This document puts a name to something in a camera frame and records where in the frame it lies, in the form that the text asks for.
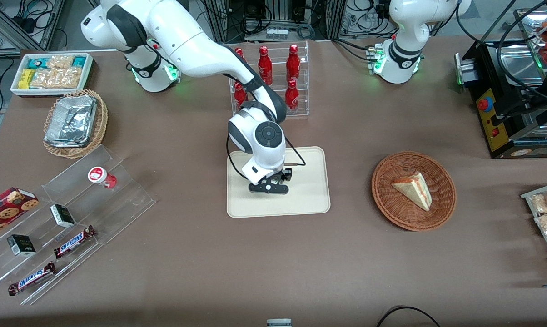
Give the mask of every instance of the red cookie box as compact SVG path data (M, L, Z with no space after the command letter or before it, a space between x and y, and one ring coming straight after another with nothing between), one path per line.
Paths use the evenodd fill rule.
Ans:
M29 209L37 206L39 201L33 193L10 188L0 195L0 230L21 217Z

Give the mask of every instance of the brown wicker basket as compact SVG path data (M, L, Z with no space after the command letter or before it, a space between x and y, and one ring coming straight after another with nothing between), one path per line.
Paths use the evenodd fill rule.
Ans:
M433 203L429 211L421 209L392 185L403 176L421 172ZM371 190L381 212L396 225L416 232L441 227L456 207L455 185L448 172L434 159L416 152L401 152L382 159L373 173Z
M90 95L98 101L90 143L88 143L88 145L83 148L56 148L43 141L43 145L45 145L47 151L49 151L51 154L70 159L78 159L91 153L91 151L96 149L96 147L98 147L98 145L102 143L102 140L104 139L104 134L106 133L106 124L108 123L108 108L106 108L106 104L102 101L102 98L96 92L91 91L90 89L83 89L82 91L66 94L63 97L78 97L81 95ZM45 124L43 124L44 133L47 132L47 128L50 125L51 116L53 116L54 114L56 103L51 106L50 113L47 114L47 119L45 120Z

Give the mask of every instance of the coca-cola bottle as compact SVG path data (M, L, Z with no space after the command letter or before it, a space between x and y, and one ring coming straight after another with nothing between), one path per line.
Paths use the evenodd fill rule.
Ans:
M290 112L298 110L298 97L300 97L300 93L296 88L296 80L292 79L288 83L288 89L286 90L286 105Z
M267 85L271 85L274 82L274 70L272 68L272 60L268 54L267 46L263 45L259 48L259 76Z
M288 83L292 79L298 80L300 76L300 57L298 57L298 46L296 44L290 45L290 56L286 61L286 80Z
M243 56L243 50L241 48L235 48L235 52L239 54L241 59L245 60L245 57Z
M235 104L237 105L237 108L239 110L239 107L241 106L243 101L247 101L247 93L245 93L243 86L239 82L235 82L234 87L235 87L235 93L234 93Z

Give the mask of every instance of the brown tablecloth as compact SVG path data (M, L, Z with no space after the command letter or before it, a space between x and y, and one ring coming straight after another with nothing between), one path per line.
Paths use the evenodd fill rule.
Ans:
M324 149L332 207L259 219L226 213L226 78L185 77L152 94L121 53L94 52L89 87L108 105L104 144L159 202L34 305L8 306L0 288L0 326L263 326L288 317L296 327L353 327L400 304L447 327L547 326L547 247L519 198L547 184L547 159L489 159L469 93L455 85L453 54L470 45L433 38L411 81L391 85L342 48L309 43L311 115L282 128L294 145ZM41 143L53 101L11 100L0 193L34 190L73 163ZM375 207L373 168L404 150L430 155L454 178L457 209L438 230L406 232ZM412 312L390 319L384 326L426 321Z

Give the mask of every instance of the robotic arm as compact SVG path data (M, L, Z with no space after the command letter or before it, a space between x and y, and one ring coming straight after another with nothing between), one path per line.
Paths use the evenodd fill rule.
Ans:
M279 126L286 118L284 101L234 51L214 43L181 4L175 0L102 0L83 21L82 31L94 45L122 51L143 77L139 83L146 90L161 91L170 85L163 71L170 63L191 77L224 74L240 81L255 98L245 102L228 122L232 141L253 155L243 166L243 174L253 185L269 183L270 178L289 180L291 170L283 169L286 139ZM153 50L147 44L149 38L166 55ZM250 190L288 192L286 186L262 190L250 185Z
M398 24L396 39L375 46L377 64L373 72L385 81L405 83L419 65L421 51L429 39L426 23L446 20L455 12L463 15L471 0L392 0L388 12Z

